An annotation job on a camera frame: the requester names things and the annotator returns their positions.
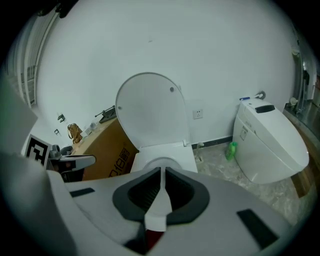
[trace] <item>baseboard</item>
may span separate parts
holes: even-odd
[[[215,140],[210,140],[207,142],[204,142],[204,148],[206,147],[211,147],[211,146],[215,146],[215,145],[219,145],[222,143],[227,143],[227,142],[232,142],[232,136],[229,137],[225,137],[225,138],[219,138],[219,139],[215,139]],[[192,144],[192,149],[195,150],[197,148],[197,143],[196,144]]]

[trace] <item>marble floor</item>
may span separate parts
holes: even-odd
[[[282,214],[291,225],[295,225],[309,215],[317,201],[314,185],[307,195],[298,198],[291,178],[270,184],[254,184],[244,175],[234,158],[231,161],[226,160],[225,150],[228,144],[199,149],[198,155],[204,162],[197,164],[198,172],[243,187]]]

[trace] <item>cardboard box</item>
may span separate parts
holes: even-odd
[[[72,155],[94,155],[96,158],[95,164],[84,169],[83,181],[130,173],[139,152],[117,118],[99,124],[96,131],[72,147]]]

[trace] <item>white toilet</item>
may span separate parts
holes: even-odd
[[[265,100],[241,101],[233,141],[237,142],[238,165],[257,184],[286,179],[309,163],[307,147],[296,128]]]
[[[140,73],[120,87],[118,120],[134,146],[131,172],[172,167],[198,172],[190,144],[185,100],[180,89],[157,73]]]

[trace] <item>wall socket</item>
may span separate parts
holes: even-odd
[[[204,117],[204,110],[203,109],[197,109],[193,110],[193,119],[199,119]]]

